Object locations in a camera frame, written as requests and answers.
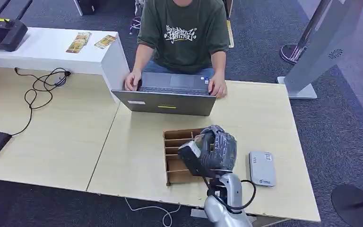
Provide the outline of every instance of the wooden table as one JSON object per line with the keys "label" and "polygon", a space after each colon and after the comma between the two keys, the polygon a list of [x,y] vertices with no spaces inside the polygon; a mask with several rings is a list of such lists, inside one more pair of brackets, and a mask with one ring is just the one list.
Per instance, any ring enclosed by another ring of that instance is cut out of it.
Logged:
{"label": "wooden table", "polygon": [[[240,179],[249,177],[250,151],[274,155],[277,185],[259,186],[245,209],[258,215],[254,226],[287,219],[320,221],[285,86],[238,81],[227,86],[227,98],[216,101],[209,117],[137,113],[121,104],[87,191],[203,207],[203,182],[166,186],[163,131],[218,124],[238,141],[233,172]],[[251,185],[244,184],[243,201],[251,194]]]}
{"label": "wooden table", "polygon": [[[26,125],[30,110],[24,93],[34,81],[0,68],[1,132]],[[0,152],[0,180],[85,191],[119,105],[101,75],[72,74],[52,93],[53,100],[35,110],[28,128]],[[47,98],[39,94],[35,105]]]}

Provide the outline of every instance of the black cable on table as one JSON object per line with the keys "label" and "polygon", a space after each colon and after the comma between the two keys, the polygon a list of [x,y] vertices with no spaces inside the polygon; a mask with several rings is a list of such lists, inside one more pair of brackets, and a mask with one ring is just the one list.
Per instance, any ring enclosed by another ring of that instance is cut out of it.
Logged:
{"label": "black cable on table", "polygon": [[[53,94],[52,94],[51,91],[53,91],[57,87],[60,87],[62,84],[66,83],[67,77],[70,76],[70,74],[71,74],[69,71],[67,71],[67,70],[65,70],[63,68],[56,68],[52,72],[50,72],[49,74],[43,75],[43,76],[40,76],[40,77],[37,77],[37,76],[35,76],[33,74],[20,74],[18,72],[18,68],[15,68],[15,72],[19,76],[31,76],[31,77],[34,77],[36,80],[33,83],[33,88],[24,93],[24,100],[28,104],[28,108],[30,109],[30,117],[28,118],[28,122],[27,122],[26,126],[21,131],[19,131],[17,133],[14,133],[14,134],[11,134],[11,136],[16,136],[16,135],[24,132],[24,130],[27,129],[27,127],[30,125],[31,119],[33,117],[33,110],[40,109],[40,108],[48,105],[53,99]],[[64,77],[61,78],[59,82],[54,83],[54,84],[49,84],[48,82],[46,82],[50,76],[58,74],[58,73],[63,73],[64,74]],[[38,81],[42,82],[43,87],[45,88],[44,90],[40,90],[40,89],[37,89],[35,87],[35,85],[36,85],[36,83]],[[28,101],[27,94],[29,94],[30,92],[32,92],[34,94],[34,96],[33,96],[33,99],[31,101]],[[33,103],[37,99],[38,92],[48,92],[51,97],[45,104],[43,104],[41,106],[33,107]]]}

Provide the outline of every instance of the floor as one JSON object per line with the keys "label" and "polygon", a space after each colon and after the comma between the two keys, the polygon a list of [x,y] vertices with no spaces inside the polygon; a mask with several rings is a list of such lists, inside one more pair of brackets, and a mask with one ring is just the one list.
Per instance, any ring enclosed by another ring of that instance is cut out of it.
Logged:
{"label": "floor", "polygon": [[[25,2],[12,0],[2,16],[16,17]],[[130,35],[128,28],[133,2],[110,0],[96,15],[79,17],[72,0],[38,0],[23,21],[36,27],[119,31],[132,66],[136,34]],[[278,49],[300,37],[317,4],[317,0],[234,0],[235,47],[228,53],[226,78],[274,83],[276,77],[286,75],[292,66],[280,59]],[[363,189],[363,15],[354,40],[353,54],[313,83],[318,99],[291,101],[322,222],[291,220],[276,226],[346,227],[334,212],[330,194],[341,183]],[[133,207],[147,204],[177,208],[131,201]],[[157,210],[131,212],[118,197],[0,181],[0,227],[150,227],[160,226],[162,216]],[[205,219],[191,218],[190,209],[182,207],[173,215],[173,226],[212,225]]]}

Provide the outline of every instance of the laptop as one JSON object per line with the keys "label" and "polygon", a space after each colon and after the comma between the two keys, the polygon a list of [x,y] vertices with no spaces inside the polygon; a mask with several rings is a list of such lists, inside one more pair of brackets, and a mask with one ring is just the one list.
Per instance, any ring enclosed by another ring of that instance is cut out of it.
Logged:
{"label": "laptop", "polygon": [[199,75],[143,72],[137,91],[112,93],[131,111],[209,116],[216,97],[208,82]]}

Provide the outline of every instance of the cardboard box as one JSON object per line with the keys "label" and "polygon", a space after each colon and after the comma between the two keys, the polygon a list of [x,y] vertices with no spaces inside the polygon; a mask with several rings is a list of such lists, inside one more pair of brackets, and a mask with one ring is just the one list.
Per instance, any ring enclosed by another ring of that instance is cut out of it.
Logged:
{"label": "cardboard box", "polygon": [[166,166],[166,186],[172,183],[188,183],[201,181],[202,177],[191,175],[184,162],[179,159],[178,148],[184,143],[193,140],[203,129],[186,129],[164,131],[164,151]]}

